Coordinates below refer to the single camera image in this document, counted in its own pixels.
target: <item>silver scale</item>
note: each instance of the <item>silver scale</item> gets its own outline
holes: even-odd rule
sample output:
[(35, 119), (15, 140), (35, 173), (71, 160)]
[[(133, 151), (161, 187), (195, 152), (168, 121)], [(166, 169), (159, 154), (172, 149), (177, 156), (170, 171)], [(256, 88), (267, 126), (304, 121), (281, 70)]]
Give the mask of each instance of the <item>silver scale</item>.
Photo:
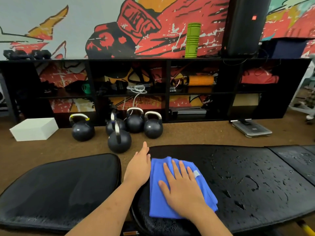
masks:
[(230, 122), (232, 123), (232, 126), (236, 127), (248, 138), (269, 136), (272, 134), (272, 131), (258, 123), (255, 123), (251, 119), (231, 120)]

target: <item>brown floor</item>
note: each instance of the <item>brown floor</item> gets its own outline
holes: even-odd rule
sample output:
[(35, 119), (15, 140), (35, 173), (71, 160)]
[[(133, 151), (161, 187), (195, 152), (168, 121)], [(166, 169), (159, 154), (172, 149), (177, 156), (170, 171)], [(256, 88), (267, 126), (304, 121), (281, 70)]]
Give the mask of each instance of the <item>brown floor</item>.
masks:
[[(226, 121), (164, 124), (163, 135), (155, 140), (143, 133), (132, 134), (132, 147), (119, 158), (122, 171), (127, 167), (133, 154), (143, 141), (148, 146), (170, 144), (217, 144), (236, 146), (277, 146), (312, 145), (315, 139), (315, 125), (305, 124), (305, 114), (288, 111), (283, 119), (257, 120), (273, 131), (269, 137), (246, 138)], [(70, 129), (59, 129), (48, 140), (16, 142), (9, 128), (13, 124), (7, 118), (0, 118), (0, 193), (16, 178), (38, 165), (100, 153), (108, 153), (107, 136), (104, 127), (96, 128), (96, 136), (90, 141), (79, 143), (71, 137)], [(315, 215), (305, 218), (315, 229)], [(306, 235), (296, 223), (281, 226), (285, 235)], [(0, 230), (0, 236), (31, 236), (34, 234), (7, 232)]]

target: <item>yellow and black pole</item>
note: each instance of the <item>yellow and black pole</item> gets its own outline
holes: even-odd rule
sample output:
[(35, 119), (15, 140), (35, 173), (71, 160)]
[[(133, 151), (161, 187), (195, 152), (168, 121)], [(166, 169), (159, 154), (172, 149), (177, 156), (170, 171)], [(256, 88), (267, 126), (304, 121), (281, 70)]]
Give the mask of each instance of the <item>yellow and black pole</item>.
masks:
[(297, 221), (297, 224), (307, 233), (309, 236), (315, 236), (315, 232), (305, 223), (304, 220)]

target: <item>blue cloth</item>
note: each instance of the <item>blue cloth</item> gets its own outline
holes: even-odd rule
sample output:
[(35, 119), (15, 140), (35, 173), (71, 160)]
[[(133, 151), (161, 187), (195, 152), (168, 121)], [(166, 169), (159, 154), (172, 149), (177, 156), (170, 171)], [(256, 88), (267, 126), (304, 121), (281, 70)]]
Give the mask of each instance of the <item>blue cloth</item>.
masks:
[[(179, 160), (174, 159), (179, 171)], [(171, 173), (174, 175), (172, 158), (170, 156), (164, 159), (156, 159), (152, 158), (151, 160), (151, 174), (150, 174), (150, 217), (157, 217), (157, 218), (171, 218), (171, 219), (182, 219), (179, 214), (177, 214), (166, 202), (166, 199), (158, 185), (160, 180), (164, 181), (168, 188), (169, 184), (167, 182), (163, 163), (166, 162), (168, 168), (170, 169)], [(199, 176), (196, 177), (196, 181), (201, 189), (203, 194), (204, 200), (206, 204), (213, 210), (217, 211), (217, 203), (218, 200), (215, 195), (210, 190), (205, 178), (200, 173), (199, 169), (195, 166), (194, 163), (189, 161), (183, 161), (185, 168), (190, 167), (191, 170), (194, 172), (195, 170), (199, 173)]]

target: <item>white power cord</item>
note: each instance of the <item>white power cord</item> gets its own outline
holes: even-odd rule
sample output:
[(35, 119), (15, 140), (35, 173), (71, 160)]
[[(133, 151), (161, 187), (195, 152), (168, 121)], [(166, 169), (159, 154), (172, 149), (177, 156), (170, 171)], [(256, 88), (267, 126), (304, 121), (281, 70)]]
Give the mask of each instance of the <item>white power cord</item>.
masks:
[(127, 89), (130, 90), (131, 92), (133, 93), (137, 93), (137, 95), (134, 97), (134, 101), (132, 103), (132, 107), (135, 106), (135, 101), (136, 101), (136, 98), (140, 95), (140, 94), (146, 94), (148, 93), (148, 91), (146, 91), (146, 87), (144, 87), (143, 84), (138, 84), (138, 85), (135, 85), (135, 86), (127, 86)]

